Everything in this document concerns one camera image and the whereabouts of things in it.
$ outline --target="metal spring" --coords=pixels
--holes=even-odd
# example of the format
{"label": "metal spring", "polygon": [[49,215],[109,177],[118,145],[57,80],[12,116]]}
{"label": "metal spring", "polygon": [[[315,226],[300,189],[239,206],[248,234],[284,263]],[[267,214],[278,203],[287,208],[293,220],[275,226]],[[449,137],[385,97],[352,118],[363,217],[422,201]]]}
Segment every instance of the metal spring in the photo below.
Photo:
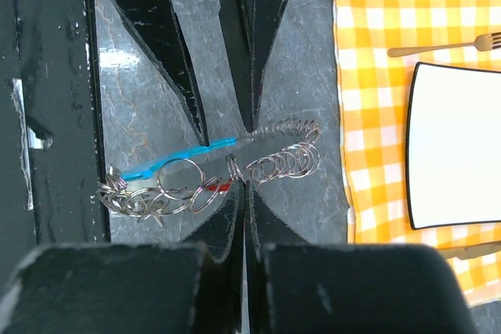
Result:
{"label": "metal spring", "polygon": [[[320,128],[314,120],[287,119],[279,123],[268,124],[259,128],[245,140],[273,136],[276,132],[285,135],[301,135],[303,140],[287,146],[277,153],[264,156],[249,163],[240,169],[233,154],[226,157],[226,166],[229,180],[223,178],[206,179],[200,166],[189,159],[177,158],[166,162],[157,172],[157,186],[137,189],[134,192],[127,190],[127,183],[120,177],[120,171],[111,167],[106,174],[105,181],[98,183],[97,196],[110,211],[138,217],[143,221],[154,217],[160,226],[163,226],[162,217],[188,210],[193,214],[200,213],[211,205],[218,194],[225,194],[232,181],[252,180],[258,184],[266,183],[277,178],[304,178],[313,174],[319,167],[320,155],[315,142],[320,135]],[[191,163],[200,174],[200,184],[193,190],[185,188],[166,188],[161,183],[161,176],[171,164],[179,162]],[[210,191],[209,198],[200,201],[200,194]]]}

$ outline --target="yellow checkered cloth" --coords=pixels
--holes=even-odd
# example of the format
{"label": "yellow checkered cloth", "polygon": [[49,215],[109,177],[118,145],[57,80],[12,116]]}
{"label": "yellow checkered cloth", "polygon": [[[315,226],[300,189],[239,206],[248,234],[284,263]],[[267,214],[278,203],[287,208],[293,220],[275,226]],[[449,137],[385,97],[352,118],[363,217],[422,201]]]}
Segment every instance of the yellow checkered cloth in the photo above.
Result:
{"label": "yellow checkered cloth", "polygon": [[[404,179],[405,123],[416,62],[500,70],[501,49],[387,56],[391,47],[460,43],[501,31],[501,0],[334,0],[333,14],[341,159],[351,206],[348,241],[445,249],[501,240],[501,224],[412,230]],[[471,305],[501,297],[501,252],[449,263]]]}

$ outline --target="gray stone surface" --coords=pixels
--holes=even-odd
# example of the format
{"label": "gray stone surface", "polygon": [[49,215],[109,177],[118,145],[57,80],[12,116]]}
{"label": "gray stone surface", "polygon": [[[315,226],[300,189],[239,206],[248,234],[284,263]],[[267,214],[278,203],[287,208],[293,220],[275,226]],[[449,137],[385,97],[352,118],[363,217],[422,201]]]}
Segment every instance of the gray stone surface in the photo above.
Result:
{"label": "gray stone surface", "polygon": [[[174,0],[204,101],[211,139],[243,134],[218,22],[218,0]],[[106,160],[125,169],[196,145],[174,93],[121,26],[110,0],[96,0]],[[339,113],[332,39],[332,0],[290,0],[265,75],[261,123],[296,116],[320,122],[319,172],[261,187],[268,205],[314,243],[344,242],[346,199],[338,152]],[[220,156],[215,153],[209,158]],[[179,214],[159,228],[112,216],[114,242],[170,242],[209,213]],[[481,333],[501,332],[501,303],[472,310]]]}

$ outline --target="blue strip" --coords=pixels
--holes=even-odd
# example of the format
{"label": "blue strip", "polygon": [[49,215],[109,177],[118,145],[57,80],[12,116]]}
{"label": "blue strip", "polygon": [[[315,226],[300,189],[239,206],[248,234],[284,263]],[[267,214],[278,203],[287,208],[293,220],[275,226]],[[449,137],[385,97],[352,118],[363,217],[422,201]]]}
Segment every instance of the blue strip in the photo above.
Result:
{"label": "blue strip", "polygon": [[160,170],[160,168],[169,160],[173,160],[174,158],[192,158],[193,156],[199,156],[200,154],[209,153],[213,150],[225,148],[228,146],[234,146],[235,144],[235,137],[216,140],[212,142],[210,146],[197,146],[196,148],[187,149],[181,152],[175,152],[169,156],[163,156],[161,158],[158,158],[157,160],[152,160],[148,163],[140,164],[139,166],[122,172],[121,177],[125,181],[151,179],[154,176],[155,172]]}

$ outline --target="wooden fork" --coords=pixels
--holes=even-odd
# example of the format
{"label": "wooden fork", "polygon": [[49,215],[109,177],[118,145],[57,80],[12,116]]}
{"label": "wooden fork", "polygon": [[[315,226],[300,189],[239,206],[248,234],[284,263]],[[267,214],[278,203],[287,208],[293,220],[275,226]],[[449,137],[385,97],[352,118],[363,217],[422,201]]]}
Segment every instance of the wooden fork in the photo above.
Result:
{"label": "wooden fork", "polygon": [[456,43],[454,45],[390,48],[388,50],[388,56],[390,56],[391,58],[396,58],[397,56],[418,54],[420,52],[442,50],[444,48],[466,47],[466,46],[475,46],[475,48],[478,51],[489,51],[493,50],[494,48],[499,48],[501,47],[501,32],[482,34],[476,37],[473,42]]}

